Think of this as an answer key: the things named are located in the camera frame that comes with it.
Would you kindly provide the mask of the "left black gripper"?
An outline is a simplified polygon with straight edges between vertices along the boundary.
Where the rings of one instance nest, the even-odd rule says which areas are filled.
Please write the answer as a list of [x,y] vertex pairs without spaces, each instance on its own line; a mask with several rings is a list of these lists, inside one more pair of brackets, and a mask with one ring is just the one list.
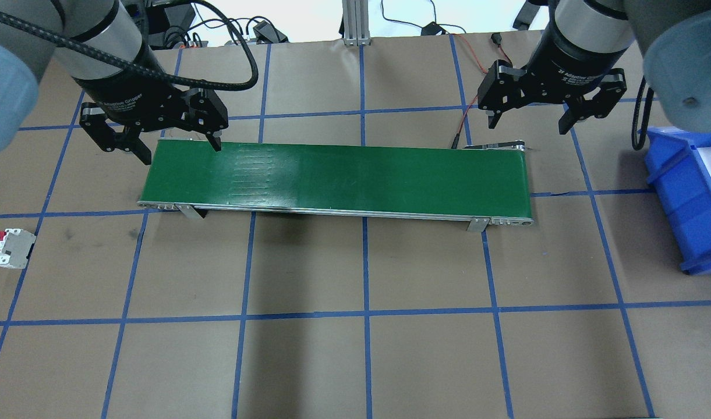
[[140,140],[144,131],[173,127],[206,135],[216,152],[222,150],[222,131],[228,111],[209,88],[182,91],[166,80],[118,69],[79,56],[79,85],[92,99],[79,111],[79,126],[105,152],[134,154],[152,164],[152,151]]

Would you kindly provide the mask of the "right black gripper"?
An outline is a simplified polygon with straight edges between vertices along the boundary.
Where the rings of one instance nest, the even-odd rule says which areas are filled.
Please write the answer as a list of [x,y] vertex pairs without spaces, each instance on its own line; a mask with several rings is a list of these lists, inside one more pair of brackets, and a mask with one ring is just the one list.
[[477,107],[487,111],[488,128],[497,127],[503,112],[533,102],[564,104],[558,133],[567,134],[589,117],[608,116],[618,103],[614,88],[601,88],[592,99],[584,96],[600,87],[607,75],[622,75],[614,64],[624,50],[589,51],[567,39],[549,23],[528,63],[516,69],[504,59],[495,61],[477,89]]

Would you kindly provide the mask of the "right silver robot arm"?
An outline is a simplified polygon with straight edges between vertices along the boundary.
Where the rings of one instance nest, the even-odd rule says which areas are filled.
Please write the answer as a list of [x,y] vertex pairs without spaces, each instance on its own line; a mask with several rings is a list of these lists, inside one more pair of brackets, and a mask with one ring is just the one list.
[[627,90],[616,67],[633,42],[643,79],[677,128],[711,133],[711,1],[545,1],[549,23],[529,62],[499,59],[477,89],[494,128],[504,112],[564,104],[558,132],[605,118]]

